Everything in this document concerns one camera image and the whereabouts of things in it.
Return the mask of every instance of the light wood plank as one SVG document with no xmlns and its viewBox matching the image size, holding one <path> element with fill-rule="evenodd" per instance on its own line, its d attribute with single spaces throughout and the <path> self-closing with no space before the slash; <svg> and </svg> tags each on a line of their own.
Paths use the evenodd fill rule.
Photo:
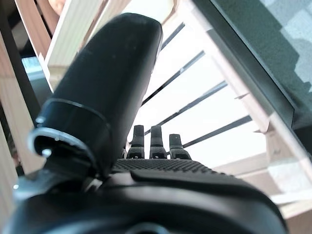
<svg viewBox="0 0 312 234">
<path fill-rule="evenodd" d="M 290 234 L 310 234 L 312 233 L 312 211 L 305 212 L 298 216 L 286 220 Z"/>
<path fill-rule="evenodd" d="M 44 159 L 28 150 L 27 136 L 33 123 L 0 35 L 0 100 L 25 173 L 42 167 Z"/>
<path fill-rule="evenodd" d="M 42 54 L 45 58 L 51 38 L 44 26 L 35 2 L 33 0 L 15 0 L 15 3 L 37 57 L 39 54 Z"/>
<path fill-rule="evenodd" d="M 104 10 L 100 14 L 88 41 L 100 30 L 109 20 L 119 15 L 131 0 L 108 0 Z"/>
<path fill-rule="evenodd" d="M 275 181 L 271 177 L 267 169 L 258 170 L 256 172 L 251 172 L 243 175 L 237 176 L 264 192 L 267 196 L 281 194 L 281 191 L 277 187 Z"/>
<path fill-rule="evenodd" d="M 296 217 L 300 214 L 312 210 L 312 200 L 303 200 L 293 202 L 284 206 L 281 206 L 280 211 L 284 217 L 284 219 L 289 219 L 292 217 Z"/>
<path fill-rule="evenodd" d="M 45 58 L 48 67 L 71 64 L 102 1 L 66 1 Z"/>
<path fill-rule="evenodd" d="M 15 207 L 12 188 L 16 181 L 17 173 L 0 124 L 0 230 Z"/>
<path fill-rule="evenodd" d="M 238 161 L 230 162 L 225 165 L 214 167 L 217 172 L 224 172 L 230 175 L 238 176 L 241 174 L 251 173 L 253 171 L 267 168 L 269 160 L 266 153 L 254 155 Z"/>
<path fill-rule="evenodd" d="M 131 0 L 122 12 L 144 15 L 163 23 L 171 14 L 173 7 L 173 0 Z"/>
<path fill-rule="evenodd" d="M 37 3 L 42 11 L 45 21 L 47 22 L 50 32 L 53 35 L 59 21 L 59 16 L 52 9 L 48 0 L 37 0 Z"/>
</svg>

